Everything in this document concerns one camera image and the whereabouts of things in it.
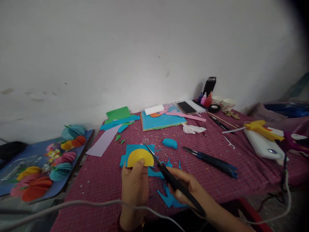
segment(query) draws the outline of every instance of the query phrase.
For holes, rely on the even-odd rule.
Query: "paper cup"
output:
[[[222,102],[221,110],[223,112],[231,111],[235,106],[235,101],[233,99],[224,99]]]
[[[211,98],[211,104],[212,105],[219,105],[221,106],[222,105],[222,101],[223,101],[223,97],[220,97],[220,96],[213,96]]]

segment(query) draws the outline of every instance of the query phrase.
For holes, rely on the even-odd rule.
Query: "wooden stick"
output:
[[[225,122],[226,124],[229,124],[230,126],[234,127],[235,129],[238,129],[236,126],[233,126],[232,124],[228,123],[227,121],[224,121],[223,119],[219,118],[218,116],[216,116],[216,115],[214,115],[212,113],[209,113],[209,114],[214,116],[214,117],[216,117],[217,119],[220,119],[222,122]]]

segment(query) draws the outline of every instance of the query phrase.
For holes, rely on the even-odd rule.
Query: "white paper roll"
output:
[[[145,114],[150,115],[150,114],[157,113],[163,110],[164,110],[163,105],[157,105],[157,106],[145,109]]]

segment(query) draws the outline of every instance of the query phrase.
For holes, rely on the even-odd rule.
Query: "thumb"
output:
[[[182,204],[193,206],[191,201],[179,190],[177,189],[175,192],[175,198]]]
[[[133,168],[132,168],[132,172],[131,175],[133,176],[133,178],[140,178],[141,174],[142,174],[142,170],[145,164],[145,160],[144,159],[140,159],[139,161],[137,161]]]

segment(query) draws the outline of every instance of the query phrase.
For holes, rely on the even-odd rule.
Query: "white wall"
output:
[[[238,110],[278,99],[305,72],[280,2],[1,0],[0,138],[98,129],[112,109],[197,97],[209,76]]]

